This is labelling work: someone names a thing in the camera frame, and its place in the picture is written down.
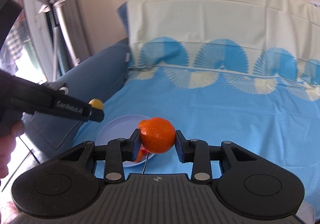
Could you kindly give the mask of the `left hand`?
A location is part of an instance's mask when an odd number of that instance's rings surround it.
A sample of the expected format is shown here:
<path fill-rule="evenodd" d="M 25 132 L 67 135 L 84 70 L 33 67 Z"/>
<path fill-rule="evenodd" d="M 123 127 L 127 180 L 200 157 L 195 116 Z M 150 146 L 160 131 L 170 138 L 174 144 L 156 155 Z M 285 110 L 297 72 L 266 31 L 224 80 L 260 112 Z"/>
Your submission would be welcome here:
<path fill-rule="evenodd" d="M 16 137 L 24 134 L 24 124 L 17 121 L 11 128 L 10 134 L 1 137 L 0 146 L 0 178 L 3 179 L 8 175 L 8 163 L 11 160 L 11 154 L 16 147 Z"/>

